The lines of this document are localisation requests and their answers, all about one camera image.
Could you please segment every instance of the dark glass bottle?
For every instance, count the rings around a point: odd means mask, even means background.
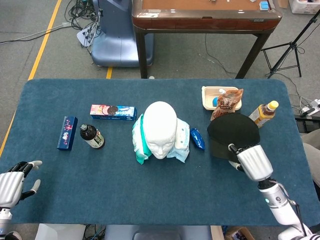
[[[89,124],[80,126],[80,136],[94,149],[101,149],[106,143],[100,131]]]

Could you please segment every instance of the bottle label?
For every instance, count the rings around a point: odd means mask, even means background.
[[[262,119],[260,122],[257,123],[257,126],[259,128],[262,127],[263,124],[265,124],[266,122],[268,122],[270,120],[270,118],[265,118],[265,119]]]
[[[253,113],[251,113],[251,115],[249,116],[249,118],[251,118],[252,121],[256,121],[258,118],[260,117],[259,114],[259,109],[257,108],[256,110],[253,111]]]
[[[94,149],[98,149],[100,148],[104,142],[105,139],[104,137],[101,135],[100,131],[97,129],[96,130],[96,135],[94,137],[94,139],[92,140],[85,140],[91,147],[93,147]]]

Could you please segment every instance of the power strip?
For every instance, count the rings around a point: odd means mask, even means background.
[[[305,106],[301,110],[301,116],[311,116],[317,112],[320,112],[320,99],[315,99],[314,101],[310,102],[308,106]]]
[[[92,26],[88,26],[84,29],[82,29],[80,32],[76,34],[76,37],[78,38],[79,42],[84,47],[89,47],[92,44],[92,38],[93,34],[91,34],[91,31],[93,30]]]

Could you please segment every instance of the bottle cap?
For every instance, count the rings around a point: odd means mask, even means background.
[[[213,99],[212,105],[213,105],[214,107],[218,106],[218,97],[217,97],[217,96]]]
[[[222,94],[225,94],[226,93],[226,90],[224,90],[223,88],[219,88],[219,93],[222,95]]]
[[[80,126],[80,130],[81,131],[86,131],[88,129],[88,125],[87,124],[82,124],[81,126]]]
[[[279,107],[279,103],[277,101],[271,101],[268,104],[268,108],[271,110],[276,110],[277,107]]]

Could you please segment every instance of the gray floor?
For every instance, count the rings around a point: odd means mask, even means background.
[[[16,39],[47,29],[56,1],[40,0],[1,0],[0,1],[0,42]],[[62,0],[54,26],[65,22],[64,11],[68,0]],[[290,8],[283,10],[283,19],[266,46],[274,46],[293,40],[307,24],[310,15],[292,14]],[[105,78],[107,68],[92,64],[88,52],[80,47],[77,31],[67,28],[50,34],[35,78]],[[301,46],[302,77],[297,69],[282,71],[292,78],[299,93],[309,99],[319,99],[319,48],[320,28]],[[226,74],[206,55],[204,34],[158,34],[155,39],[155,60],[149,68],[149,75],[157,79],[174,78],[234,78]],[[231,72],[237,72],[244,61],[255,37],[252,35],[208,35],[207,45],[210,54],[217,57]],[[29,42],[14,42],[0,45],[0,143],[4,140],[8,126],[15,112],[22,87],[27,81],[38,54],[42,38]],[[271,61],[276,61],[282,51],[270,52]],[[294,55],[286,60],[286,65],[294,63]],[[260,54],[251,67],[247,78],[264,78],[268,67]],[[139,78],[138,68],[114,68],[112,78]],[[282,77],[290,94],[291,101],[298,104],[294,85]],[[18,229],[24,240],[33,240],[36,224],[12,226]],[[255,239],[277,239],[282,230],[278,227],[250,227]]]

